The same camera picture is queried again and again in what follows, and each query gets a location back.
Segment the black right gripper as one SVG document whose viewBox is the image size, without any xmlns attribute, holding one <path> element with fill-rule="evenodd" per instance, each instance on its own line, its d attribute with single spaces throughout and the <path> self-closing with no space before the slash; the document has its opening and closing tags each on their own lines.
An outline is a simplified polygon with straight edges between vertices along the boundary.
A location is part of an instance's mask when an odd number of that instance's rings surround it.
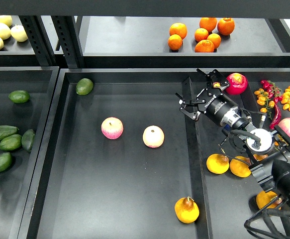
<svg viewBox="0 0 290 239">
<path fill-rule="evenodd" d="M 217 125 L 233 126 L 239 120 L 238 106 L 223 93 L 229 87 L 229 81 L 216 69 L 209 73 L 196 71 L 205 77 L 206 88 L 192 100 L 175 93 L 179 98 L 179 111 L 194 121 L 204 114 Z"/>
</svg>

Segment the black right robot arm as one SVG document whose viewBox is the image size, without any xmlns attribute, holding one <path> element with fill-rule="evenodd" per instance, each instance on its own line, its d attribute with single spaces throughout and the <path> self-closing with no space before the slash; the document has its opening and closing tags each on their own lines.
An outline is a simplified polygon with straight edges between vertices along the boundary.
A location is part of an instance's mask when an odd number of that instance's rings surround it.
<svg viewBox="0 0 290 239">
<path fill-rule="evenodd" d="M 242 96 L 233 96 L 234 100 L 247 110 L 255 111 L 257 106 L 255 96 L 251 90 L 259 86 L 259 81 L 269 79 L 282 86 L 290 83 L 290 69 L 220 69 L 223 75 L 231 71 L 239 71 L 249 80 L 247 90 Z M 193 99 L 202 88 L 206 87 L 206 79 L 202 73 L 194 71 L 177 72 L 179 82 L 182 83 L 182 93 L 185 99 Z M 215 175 L 210 173 L 205 165 L 209 154 L 220 152 L 218 144 L 224 139 L 220 127 L 207 117 L 201 116 L 198 122 L 185 117 L 187 140 L 189 147 L 189 161 L 194 198 L 201 206 L 202 215 L 194 223 L 197 239 L 255 239 L 245 229 L 244 224 L 258 211 L 255 198 L 262 188 L 255 177 L 240 178 L 231 173 Z M 260 162 L 256 176 L 260 173 L 271 173 L 274 160 L 286 160 L 281 152 L 272 149 L 269 161 Z M 278 232 L 290 237 L 290 207 L 287 204 L 278 210 L 284 217 L 270 216 Z"/>
</svg>

